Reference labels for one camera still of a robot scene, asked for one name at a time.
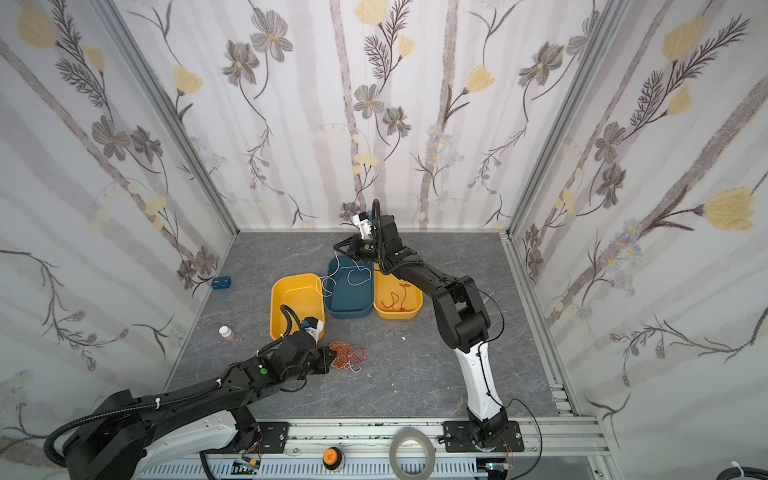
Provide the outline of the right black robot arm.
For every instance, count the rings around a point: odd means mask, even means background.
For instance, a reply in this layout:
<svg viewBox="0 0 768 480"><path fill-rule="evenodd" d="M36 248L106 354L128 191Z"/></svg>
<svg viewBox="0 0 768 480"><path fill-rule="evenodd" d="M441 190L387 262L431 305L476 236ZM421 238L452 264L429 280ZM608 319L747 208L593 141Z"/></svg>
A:
<svg viewBox="0 0 768 480"><path fill-rule="evenodd" d="M488 298L497 306L496 300L472 277L444 273L406 246L395 217L383 214L378 200L347 222L357 232L334 245L337 253L371 262L381 274L411 284L431 300L439 336L454 353L464 382L467 430L474 448L490 452L511 440L508 404L497 392L489 356L489 345L502 334L490 335L491 319L483 302Z"/></svg>

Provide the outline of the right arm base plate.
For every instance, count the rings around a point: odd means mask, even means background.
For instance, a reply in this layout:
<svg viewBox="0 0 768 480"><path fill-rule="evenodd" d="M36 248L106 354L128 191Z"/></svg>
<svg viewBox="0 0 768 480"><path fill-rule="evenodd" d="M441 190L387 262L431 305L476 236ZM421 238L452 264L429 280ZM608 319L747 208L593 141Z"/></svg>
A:
<svg viewBox="0 0 768 480"><path fill-rule="evenodd" d="M448 453L520 453L525 450L518 422L507 421L489 434L468 420L445 421L438 442Z"/></svg>

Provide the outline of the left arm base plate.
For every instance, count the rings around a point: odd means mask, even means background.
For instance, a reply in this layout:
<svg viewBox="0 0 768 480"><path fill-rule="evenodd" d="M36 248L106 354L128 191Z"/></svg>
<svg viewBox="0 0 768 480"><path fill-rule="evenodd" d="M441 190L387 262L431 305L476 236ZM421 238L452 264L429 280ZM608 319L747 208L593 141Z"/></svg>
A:
<svg viewBox="0 0 768 480"><path fill-rule="evenodd" d="M243 456L281 454L285 450L289 428L288 422L256 422L247 425L237 429L234 438L218 452Z"/></svg>

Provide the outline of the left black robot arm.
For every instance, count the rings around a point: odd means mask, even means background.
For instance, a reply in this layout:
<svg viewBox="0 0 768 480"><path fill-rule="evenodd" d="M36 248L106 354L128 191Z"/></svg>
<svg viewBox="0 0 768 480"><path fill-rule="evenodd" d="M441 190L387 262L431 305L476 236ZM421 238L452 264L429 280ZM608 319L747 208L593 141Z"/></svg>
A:
<svg viewBox="0 0 768 480"><path fill-rule="evenodd" d="M318 344L322 320L282 305L281 336L212 380L156 395L123 390L93 413L51 432L47 459L72 479L131 479L193 453L239 453L264 435L249 405L286 391L289 381L330 370L336 353Z"/></svg>

